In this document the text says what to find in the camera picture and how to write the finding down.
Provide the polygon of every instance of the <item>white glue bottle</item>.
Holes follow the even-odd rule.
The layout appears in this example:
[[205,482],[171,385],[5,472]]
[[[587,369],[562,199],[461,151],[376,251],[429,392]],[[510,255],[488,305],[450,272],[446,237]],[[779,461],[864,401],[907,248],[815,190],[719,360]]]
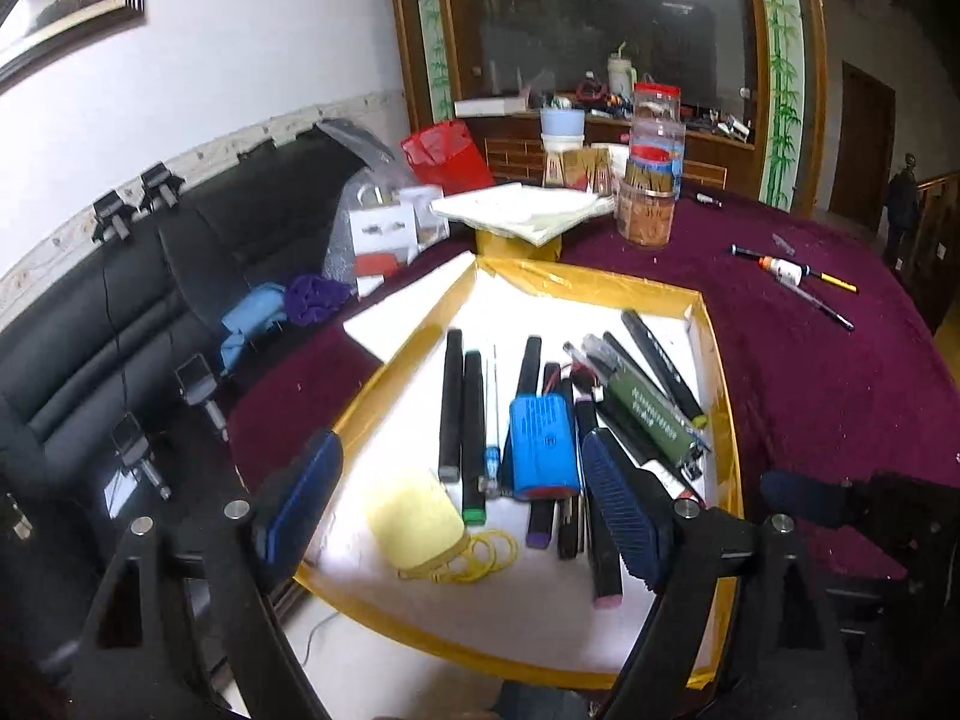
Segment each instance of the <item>white glue bottle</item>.
[[778,260],[774,257],[761,257],[760,267],[774,274],[779,281],[785,281],[794,287],[800,285],[800,279],[803,277],[803,268],[787,260]]

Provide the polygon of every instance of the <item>blue battery pack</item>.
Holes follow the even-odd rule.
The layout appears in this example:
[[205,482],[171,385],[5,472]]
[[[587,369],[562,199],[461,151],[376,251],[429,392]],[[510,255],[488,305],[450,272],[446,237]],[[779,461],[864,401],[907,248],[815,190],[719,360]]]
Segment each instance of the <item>blue battery pack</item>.
[[580,494],[577,452],[562,396],[517,396],[510,404],[510,446],[516,498],[530,501]]

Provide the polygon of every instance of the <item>glass cabinet door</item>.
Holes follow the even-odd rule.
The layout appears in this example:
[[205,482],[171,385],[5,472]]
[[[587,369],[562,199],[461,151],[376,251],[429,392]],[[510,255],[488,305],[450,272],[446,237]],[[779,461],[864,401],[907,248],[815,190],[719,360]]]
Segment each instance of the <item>glass cabinet door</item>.
[[679,86],[684,104],[742,118],[741,89],[755,88],[747,0],[479,0],[472,11],[487,94],[545,71],[563,91],[586,71],[606,80],[622,43],[641,78]]

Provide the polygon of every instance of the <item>doorway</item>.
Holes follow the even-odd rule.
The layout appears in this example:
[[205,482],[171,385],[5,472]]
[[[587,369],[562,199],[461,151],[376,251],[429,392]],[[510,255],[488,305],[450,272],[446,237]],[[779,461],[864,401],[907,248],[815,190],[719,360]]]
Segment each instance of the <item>doorway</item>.
[[877,232],[890,177],[896,93],[843,63],[843,118],[830,211]]

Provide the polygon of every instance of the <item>metal screw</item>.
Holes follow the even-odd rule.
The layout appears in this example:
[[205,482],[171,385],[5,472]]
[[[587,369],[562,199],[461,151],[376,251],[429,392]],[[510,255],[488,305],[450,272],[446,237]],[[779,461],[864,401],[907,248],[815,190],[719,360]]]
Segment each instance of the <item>metal screw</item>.
[[793,519],[786,514],[774,514],[770,517],[770,524],[777,533],[790,533],[794,528]]
[[152,517],[138,517],[131,522],[130,530],[133,536],[146,536],[147,533],[150,533],[153,526],[154,521]]
[[673,511],[680,514],[683,519],[693,519],[700,514],[700,507],[691,498],[680,498],[674,503]]
[[227,506],[224,506],[224,514],[227,514],[227,519],[243,519],[249,511],[250,504],[242,498],[236,501],[230,501]]

